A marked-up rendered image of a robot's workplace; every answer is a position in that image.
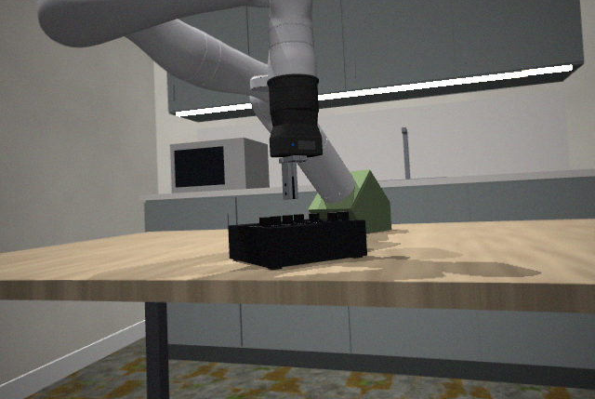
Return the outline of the black lighting desk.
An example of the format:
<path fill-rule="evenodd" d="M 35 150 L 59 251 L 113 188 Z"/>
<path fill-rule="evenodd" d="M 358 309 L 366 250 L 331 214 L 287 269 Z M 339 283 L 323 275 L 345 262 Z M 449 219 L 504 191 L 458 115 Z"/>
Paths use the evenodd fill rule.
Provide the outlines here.
<path fill-rule="evenodd" d="M 259 223 L 228 225 L 230 259 L 269 270 L 367 256 L 365 220 L 349 211 L 262 217 Z M 347 222 L 343 222 L 347 221 Z M 325 223 L 325 224 L 323 224 Z M 259 228 L 258 228 L 259 227 Z M 282 227 L 282 228 L 281 228 Z"/>

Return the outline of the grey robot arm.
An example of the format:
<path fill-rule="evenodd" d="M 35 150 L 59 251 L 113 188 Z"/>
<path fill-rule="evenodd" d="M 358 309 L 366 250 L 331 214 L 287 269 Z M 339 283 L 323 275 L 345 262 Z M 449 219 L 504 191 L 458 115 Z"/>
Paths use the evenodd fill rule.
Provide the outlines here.
<path fill-rule="evenodd" d="M 37 16 L 45 34 L 64 46 L 92 47 L 124 36 L 180 80 L 248 95 L 256 116 L 271 133 L 269 92 L 250 90 L 250 80 L 268 75 L 268 65 L 178 20 L 235 7 L 270 8 L 269 49 L 285 42 L 314 48 L 312 0 L 37 0 Z M 317 126 L 323 154 L 297 164 L 322 199 L 333 204 L 350 195 L 355 180 Z"/>

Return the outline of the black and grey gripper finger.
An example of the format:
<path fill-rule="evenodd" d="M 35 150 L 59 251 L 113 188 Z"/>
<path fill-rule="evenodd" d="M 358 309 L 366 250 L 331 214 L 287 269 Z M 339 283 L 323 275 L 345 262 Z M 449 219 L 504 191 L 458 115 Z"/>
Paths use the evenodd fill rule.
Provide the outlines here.
<path fill-rule="evenodd" d="M 300 155 L 292 155 L 279 158 L 282 164 L 283 199 L 294 199 L 294 183 L 292 177 L 291 162 L 300 161 Z"/>
<path fill-rule="evenodd" d="M 291 162 L 291 167 L 292 167 L 292 177 L 293 177 L 293 183 L 294 183 L 294 199 L 298 199 L 298 174 L 297 174 L 297 162 L 306 162 L 307 161 L 307 155 L 301 155 L 300 156 L 300 161 L 296 161 L 296 162 Z"/>

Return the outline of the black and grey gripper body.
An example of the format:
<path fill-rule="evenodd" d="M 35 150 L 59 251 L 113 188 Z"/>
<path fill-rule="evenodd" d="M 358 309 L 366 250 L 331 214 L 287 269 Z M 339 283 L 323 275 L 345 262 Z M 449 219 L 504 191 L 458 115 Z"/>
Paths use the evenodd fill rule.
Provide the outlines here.
<path fill-rule="evenodd" d="M 271 157 L 323 154 L 318 83 L 312 45 L 285 42 L 269 49 L 268 75 L 254 76 L 250 90 L 270 95 Z"/>

